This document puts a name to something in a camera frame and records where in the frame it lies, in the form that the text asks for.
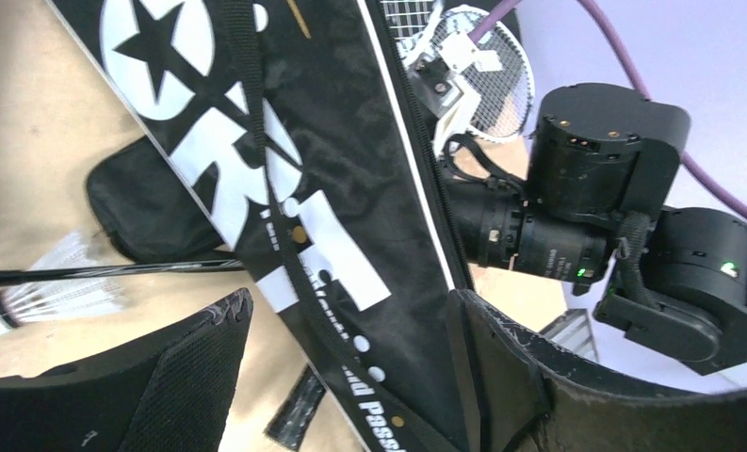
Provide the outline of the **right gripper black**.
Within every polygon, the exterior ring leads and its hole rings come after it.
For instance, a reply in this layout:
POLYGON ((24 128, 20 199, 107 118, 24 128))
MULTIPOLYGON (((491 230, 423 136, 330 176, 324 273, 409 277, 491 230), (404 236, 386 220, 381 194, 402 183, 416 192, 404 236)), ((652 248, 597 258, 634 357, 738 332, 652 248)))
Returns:
POLYGON ((529 202, 525 181, 498 166, 471 135, 448 138, 438 163, 469 262, 572 283, 576 290, 604 279, 608 235, 529 202))

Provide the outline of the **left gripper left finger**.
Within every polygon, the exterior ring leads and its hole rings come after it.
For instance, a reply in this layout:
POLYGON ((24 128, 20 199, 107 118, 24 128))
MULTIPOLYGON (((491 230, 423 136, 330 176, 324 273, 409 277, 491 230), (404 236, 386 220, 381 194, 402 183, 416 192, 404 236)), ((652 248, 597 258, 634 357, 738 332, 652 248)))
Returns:
POLYGON ((0 451, 215 451, 253 301, 194 315, 34 378, 0 379, 0 451))

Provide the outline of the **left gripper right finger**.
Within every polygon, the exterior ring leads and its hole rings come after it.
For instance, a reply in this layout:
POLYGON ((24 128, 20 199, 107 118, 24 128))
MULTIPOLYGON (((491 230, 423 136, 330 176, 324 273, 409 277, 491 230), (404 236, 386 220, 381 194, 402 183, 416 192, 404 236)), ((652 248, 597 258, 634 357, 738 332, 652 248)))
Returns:
POLYGON ((470 290, 448 295, 447 330, 473 451, 747 451, 747 389, 700 395, 633 379, 470 290))

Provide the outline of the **black SPORT racket bag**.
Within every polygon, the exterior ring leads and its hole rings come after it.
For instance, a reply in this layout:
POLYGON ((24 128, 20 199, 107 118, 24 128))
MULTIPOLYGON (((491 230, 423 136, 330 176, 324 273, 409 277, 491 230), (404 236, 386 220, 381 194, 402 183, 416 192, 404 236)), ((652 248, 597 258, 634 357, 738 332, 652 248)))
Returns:
POLYGON ((376 1, 55 1, 367 451, 465 451, 470 285, 376 1))

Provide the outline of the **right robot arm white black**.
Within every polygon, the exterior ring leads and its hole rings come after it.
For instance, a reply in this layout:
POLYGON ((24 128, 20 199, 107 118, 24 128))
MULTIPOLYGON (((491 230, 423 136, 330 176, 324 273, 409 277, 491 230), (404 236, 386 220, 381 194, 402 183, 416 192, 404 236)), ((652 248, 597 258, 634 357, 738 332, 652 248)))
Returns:
POLYGON ((487 173, 447 167, 467 259, 568 282, 600 281, 594 317, 708 375, 747 363, 747 224, 665 204, 690 116, 633 89, 582 83, 541 102, 528 174, 484 154, 487 173))

